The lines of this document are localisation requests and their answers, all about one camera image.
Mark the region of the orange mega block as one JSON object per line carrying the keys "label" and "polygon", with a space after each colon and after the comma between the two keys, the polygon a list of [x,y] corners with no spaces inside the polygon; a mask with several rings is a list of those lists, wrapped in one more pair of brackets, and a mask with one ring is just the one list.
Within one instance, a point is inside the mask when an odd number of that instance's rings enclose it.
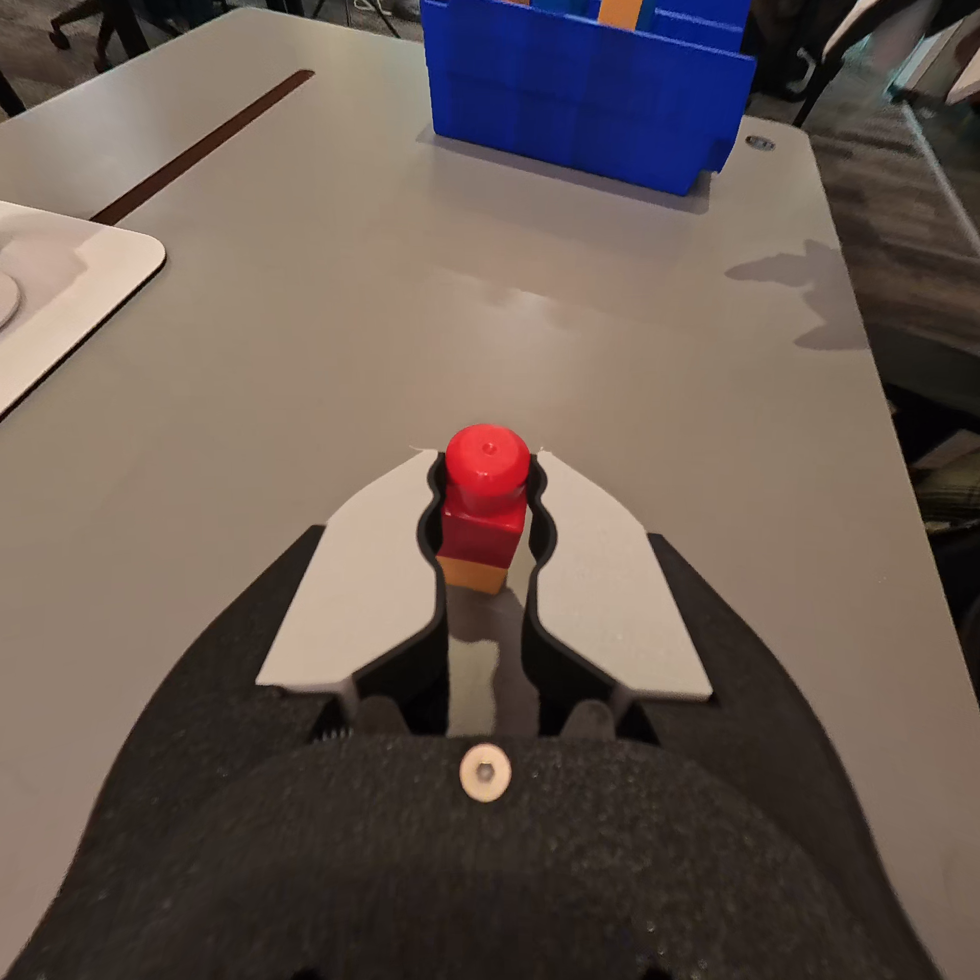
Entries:
{"label": "orange mega block", "polygon": [[447,587],[495,596],[504,588],[508,568],[486,565],[458,557],[437,556]]}

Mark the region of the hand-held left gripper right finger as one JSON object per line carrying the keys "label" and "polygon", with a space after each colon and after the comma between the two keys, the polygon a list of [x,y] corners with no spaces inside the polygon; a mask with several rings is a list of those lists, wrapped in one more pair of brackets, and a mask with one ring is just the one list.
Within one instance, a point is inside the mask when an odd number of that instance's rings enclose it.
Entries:
{"label": "hand-held left gripper right finger", "polygon": [[707,704],[714,688],[642,523],[552,452],[533,456],[522,669],[540,721],[586,701]]}

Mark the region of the office chair with pale seat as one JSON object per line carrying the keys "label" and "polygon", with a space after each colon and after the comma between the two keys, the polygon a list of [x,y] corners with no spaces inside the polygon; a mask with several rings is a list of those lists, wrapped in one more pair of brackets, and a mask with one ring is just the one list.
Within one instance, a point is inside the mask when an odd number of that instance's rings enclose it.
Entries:
{"label": "office chair with pale seat", "polygon": [[885,45],[884,66],[895,67],[913,53],[919,42],[954,28],[962,19],[976,14],[978,8],[978,1],[854,2],[822,48],[792,127],[802,128],[855,44],[868,36],[877,37]]}

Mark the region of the black office chair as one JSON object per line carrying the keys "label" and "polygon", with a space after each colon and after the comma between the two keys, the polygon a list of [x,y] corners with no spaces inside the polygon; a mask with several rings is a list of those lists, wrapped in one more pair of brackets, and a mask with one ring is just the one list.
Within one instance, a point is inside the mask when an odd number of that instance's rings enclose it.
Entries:
{"label": "black office chair", "polygon": [[[173,38],[181,33],[202,26],[204,23],[229,13],[233,6],[226,1],[148,1],[130,2],[132,10],[140,9],[144,17],[165,35]],[[108,46],[113,36],[121,38],[117,18],[110,12],[109,2],[82,1],[76,3],[50,20],[48,38],[60,51],[70,49],[65,27],[84,19],[99,18],[96,34],[93,67],[105,72],[112,67],[108,58]]]}

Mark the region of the blue plastic bin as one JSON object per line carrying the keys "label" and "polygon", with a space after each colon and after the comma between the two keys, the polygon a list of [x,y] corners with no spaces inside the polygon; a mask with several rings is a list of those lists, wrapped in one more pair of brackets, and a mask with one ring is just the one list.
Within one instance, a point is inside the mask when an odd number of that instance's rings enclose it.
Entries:
{"label": "blue plastic bin", "polygon": [[432,125],[447,139],[686,195],[720,173],[755,72],[751,3],[422,2]]}

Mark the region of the red mega block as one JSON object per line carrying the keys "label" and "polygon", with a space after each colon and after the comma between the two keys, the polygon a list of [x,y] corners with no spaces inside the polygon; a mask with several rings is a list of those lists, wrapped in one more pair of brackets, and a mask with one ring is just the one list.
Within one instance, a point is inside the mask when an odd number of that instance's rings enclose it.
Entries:
{"label": "red mega block", "polygon": [[512,430],[480,423],[457,432],[445,457],[437,555],[509,569],[527,512],[528,447]]}

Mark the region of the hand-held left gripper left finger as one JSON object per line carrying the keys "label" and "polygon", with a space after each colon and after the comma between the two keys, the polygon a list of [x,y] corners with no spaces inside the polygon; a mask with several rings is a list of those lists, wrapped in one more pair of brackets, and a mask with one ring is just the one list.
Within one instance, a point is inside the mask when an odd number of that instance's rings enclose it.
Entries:
{"label": "hand-held left gripper left finger", "polygon": [[405,708],[447,672],[435,449],[377,477],[327,520],[255,684],[339,698],[348,716],[384,696]]}

